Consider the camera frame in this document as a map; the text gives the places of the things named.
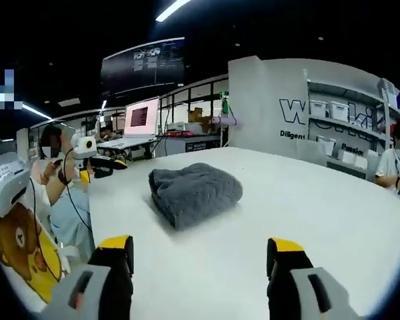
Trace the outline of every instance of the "laptop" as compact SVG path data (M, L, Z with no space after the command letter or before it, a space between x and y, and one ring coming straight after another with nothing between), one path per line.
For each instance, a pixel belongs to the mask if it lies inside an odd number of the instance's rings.
M155 141L158 110L158 97L128 105L126 107L123 137L100 143L98 147L126 149L128 147Z

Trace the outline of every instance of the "wall-mounted tv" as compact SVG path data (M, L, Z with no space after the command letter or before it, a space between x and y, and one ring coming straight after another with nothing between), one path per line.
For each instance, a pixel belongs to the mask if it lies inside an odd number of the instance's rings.
M124 95L135 89L183 85L184 38L139 45L104 58L101 84L104 96Z

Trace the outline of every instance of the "towel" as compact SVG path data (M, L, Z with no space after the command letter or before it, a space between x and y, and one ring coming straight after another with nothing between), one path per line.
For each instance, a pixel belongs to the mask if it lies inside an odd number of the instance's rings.
M152 170L149 186L156 207L176 230L232 208L243 195L234 176L205 163Z

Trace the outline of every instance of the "ceiling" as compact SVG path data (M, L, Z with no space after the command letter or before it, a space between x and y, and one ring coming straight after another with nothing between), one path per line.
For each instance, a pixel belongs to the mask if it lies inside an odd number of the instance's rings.
M258 55L352 65L386 77L400 89L400 7L395 5L353 0L191 0L163 23L156 22L173 1L24 4L9 13L7 21L16 22L12 42L0 46L0 73L3 66L15 69L17 98L57 117L101 106L102 58L142 43L184 36L185 84L226 73L230 59ZM162 93L136 91L127 99ZM58 105L75 97L80 105ZM110 101L110 105L122 103ZM14 136L18 128L43 120L26 111L0 112L0 135Z

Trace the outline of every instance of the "laptop screen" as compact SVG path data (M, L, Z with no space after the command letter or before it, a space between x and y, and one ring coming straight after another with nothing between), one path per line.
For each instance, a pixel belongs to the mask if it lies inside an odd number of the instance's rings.
M125 135L154 135L159 98L143 101L126 108Z

